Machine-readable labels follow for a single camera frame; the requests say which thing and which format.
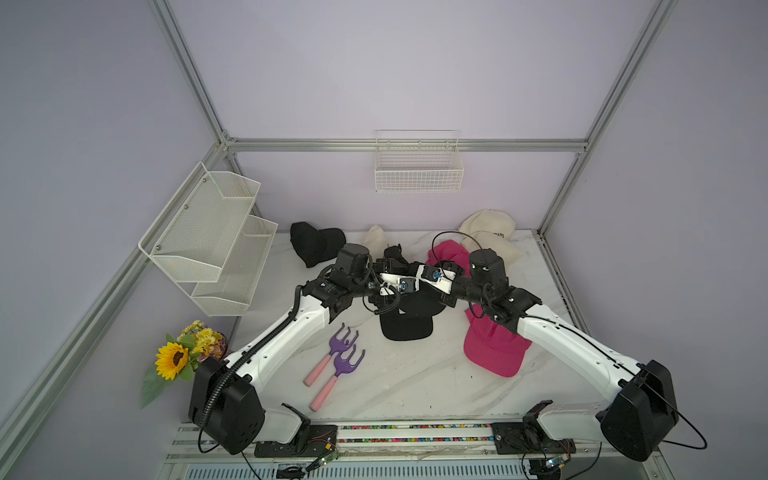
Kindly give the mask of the black cap with white logo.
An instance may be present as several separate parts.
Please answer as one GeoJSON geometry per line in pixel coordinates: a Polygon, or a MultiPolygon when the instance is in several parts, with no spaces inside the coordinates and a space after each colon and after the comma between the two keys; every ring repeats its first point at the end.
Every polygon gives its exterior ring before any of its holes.
{"type": "Polygon", "coordinates": [[[433,315],[429,302],[403,300],[397,310],[379,316],[381,332],[391,341],[421,340],[433,333],[433,315]]]}

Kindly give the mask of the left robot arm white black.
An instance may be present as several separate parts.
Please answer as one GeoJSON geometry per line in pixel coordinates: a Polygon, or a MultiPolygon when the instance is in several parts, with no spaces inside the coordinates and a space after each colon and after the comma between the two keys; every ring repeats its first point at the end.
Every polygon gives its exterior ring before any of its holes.
{"type": "Polygon", "coordinates": [[[418,270],[399,258],[372,260],[366,247],[348,243],[335,263],[294,289],[291,309],[256,339],[225,359],[208,358],[198,368],[189,418],[216,448],[236,455],[253,442],[288,445],[306,442],[311,421],[290,405],[268,408],[260,393],[281,365],[307,340],[335,320],[357,298],[386,299],[401,294],[400,276],[418,270]]]}

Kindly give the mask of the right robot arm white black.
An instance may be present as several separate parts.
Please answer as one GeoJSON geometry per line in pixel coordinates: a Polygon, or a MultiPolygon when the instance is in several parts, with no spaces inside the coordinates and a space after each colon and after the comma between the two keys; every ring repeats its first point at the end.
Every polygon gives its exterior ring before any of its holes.
{"type": "Polygon", "coordinates": [[[680,420],[670,371],[620,354],[563,322],[533,293],[510,284],[491,249],[470,255],[470,273],[425,268],[422,282],[453,304],[482,308],[496,325],[540,346],[586,380],[602,397],[589,404],[542,401],[530,411],[551,440],[604,442],[623,456],[645,461],[680,420]]]}

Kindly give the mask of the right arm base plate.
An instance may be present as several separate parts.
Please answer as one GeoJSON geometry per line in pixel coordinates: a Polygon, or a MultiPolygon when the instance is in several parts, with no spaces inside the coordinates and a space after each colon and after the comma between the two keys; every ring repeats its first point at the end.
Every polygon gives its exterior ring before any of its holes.
{"type": "Polygon", "coordinates": [[[576,447],[572,439],[552,439],[538,423],[541,412],[552,403],[552,400],[543,400],[532,407],[522,419],[492,423],[492,440],[496,452],[499,455],[575,453],[576,447]]]}

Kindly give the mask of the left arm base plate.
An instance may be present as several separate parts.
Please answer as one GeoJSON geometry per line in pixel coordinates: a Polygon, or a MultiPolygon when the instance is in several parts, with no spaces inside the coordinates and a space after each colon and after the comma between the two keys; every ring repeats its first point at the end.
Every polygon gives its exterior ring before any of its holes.
{"type": "Polygon", "coordinates": [[[256,458],[310,458],[333,452],[339,426],[314,423],[297,408],[283,403],[267,409],[265,423],[254,440],[256,458]]]}

